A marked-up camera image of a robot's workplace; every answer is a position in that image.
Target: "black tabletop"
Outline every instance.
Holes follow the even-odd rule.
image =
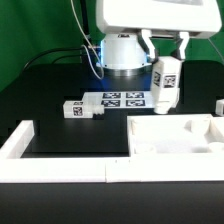
[[[23,157],[128,156],[127,116],[152,115],[152,109],[76,120],[64,119],[62,106],[87,91],[147,91],[150,80],[143,74],[99,81],[82,65],[34,66],[0,93],[0,144],[30,119],[36,135]],[[216,99],[224,98],[224,68],[186,62],[180,87],[179,104],[169,114],[214,113]],[[0,185],[1,223],[215,224],[223,223],[223,209],[223,182]]]

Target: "black cable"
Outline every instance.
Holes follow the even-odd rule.
[[[88,14],[87,14],[87,7],[86,7],[86,0],[80,0],[81,4],[81,12],[82,12],[82,21],[83,21],[83,32],[85,33],[86,37],[88,38],[89,42],[92,43],[90,32],[89,32],[89,24],[88,24]]]
[[[28,61],[26,63],[26,65],[23,67],[22,71],[20,74],[22,74],[25,70],[28,69],[28,67],[37,59],[47,55],[47,54],[51,54],[51,53],[57,53],[57,52],[63,52],[63,51],[80,51],[83,50],[83,48],[73,48],[73,47],[68,47],[68,48],[54,48],[51,50],[47,50],[47,51],[43,51],[41,53],[39,53],[38,55],[36,55],[35,57],[33,57],[30,61]]]
[[[73,58],[73,57],[81,57],[81,56],[85,56],[87,54],[77,54],[77,55],[64,55],[64,56],[61,56],[59,58],[56,58],[55,60],[53,60],[51,62],[51,64],[55,64],[57,61],[61,60],[61,59],[64,59],[64,58]]]

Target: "cable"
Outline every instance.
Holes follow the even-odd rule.
[[[219,51],[219,49],[215,46],[215,44],[213,43],[213,41],[208,38],[208,41],[210,42],[210,44],[213,46],[213,48],[215,49],[215,51],[217,52],[217,54],[219,55],[219,57],[222,60],[222,64],[224,65],[224,57],[222,56],[221,52]]]
[[[29,60],[25,66],[23,67],[22,71],[20,74],[22,74],[25,70],[27,70],[29,68],[29,66],[34,62],[36,61],[37,59],[47,55],[47,54],[51,54],[51,53],[56,53],[56,52],[62,52],[62,51],[80,51],[82,50],[82,48],[54,48],[54,49],[51,49],[51,50],[47,50],[47,51],[43,51],[41,52],[40,54],[36,55],[35,57],[33,57],[31,60]]]
[[[75,6],[74,6],[74,2],[73,2],[73,0],[71,0],[71,6],[72,6],[72,11],[73,11],[74,17],[75,17],[75,19],[76,19],[77,25],[78,25],[78,27],[79,27],[79,29],[80,29],[80,32],[82,33],[83,37],[85,38],[85,40],[86,40],[86,42],[88,43],[89,47],[92,49],[93,53],[95,54],[95,56],[96,56],[96,58],[97,58],[97,60],[98,60],[98,62],[99,62],[99,64],[100,64],[101,77],[99,77],[99,75],[96,74],[96,71],[93,69],[92,62],[90,63],[90,66],[91,66],[91,68],[92,68],[94,74],[96,75],[96,77],[97,77],[98,79],[102,80],[102,79],[104,78],[104,70],[103,70],[103,66],[102,66],[102,64],[101,64],[101,61],[100,61],[100,59],[99,59],[99,57],[98,57],[96,51],[94,50],[94,47],[93,47],[92,44],[89,42],[89,40],[88,40],[88,38],[86,37],[84,31],[82,30],[82,27],[81,27],[81,25],[80,25],[79,19],[78,19],[78,17],[77,17],[76,11],[75,11]]]
[[[89,54],[88,48],[87,48],[85,45],[82,45],[82,47],[84,47],[84,49],[86,50],[86,53],[87,53],[87,56],[88,56],[88,59],[89,59],[89,64],[90,64],[90,67],[91,67],[91,69],[92,69],[94,75],[95,75],[98,79],[102,80],[104,77],[103,77],[103,76],[102,76],[102,77],[99,77],[99,75],[98,75],[97,72],[95,71],[95,69],[94,69],[94,67],[93,67],[93,64],[92,64],[92,61],[91,61],[91,58],[90,58],[90,54]]]
[[[77,55],[64,55],[64,56],[61,56],[59,58],[56,58],[54,59],[51,64],[55,64],[57,61],[61,60],[61,59],[64,59],[64,58],[73,58],[73,57],[81,57],[83,56],[83,54],[77,54]]]
[[[88,24],[88,14],[87,14],[87,7],[86,7],[86,0],[79,0],[81,5],[81,12],[82,12],[82,21],[83,21],[83,31],[86,34],[89,42],[92,43],[90,32],[89,32],[89,24]]]

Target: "green backdrop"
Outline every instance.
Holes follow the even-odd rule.
[[[91,36],[95,43],[99,43],[103,34],[96,28],[96,0],[86,1]],[[74,0],[74,3],[80,18],[79,0]],[[218,4],[224,21],[224,1],[218,0]],[[222,54],[223,31],[222,28],[212,38]],[[19,75],[24,64],[37,53],[56,47],[79,47],[81,43],[82,36],[74,20],[70,0],[1,0],[0,91]],[[154,40],[154,44],[161,55],[168,55],[175,48],[172,41]],[[186,55],[187,60],[220,61],[207,40],[191,40]],[[50,63],[58,56],[54,54],[44,57],[37,63]]]

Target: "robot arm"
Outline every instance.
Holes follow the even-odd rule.
[[[222,22],[216,0],[97,0],[97,25],[106,34],[101,45],[106,69],[141,68],[148,65],[149,55],[155,112],[166,114],[178,101],[189,39],[210,38]],[[146,47],[139,44],[139,34]],[[173,57],[158,57],[151,37],[176,39]]]

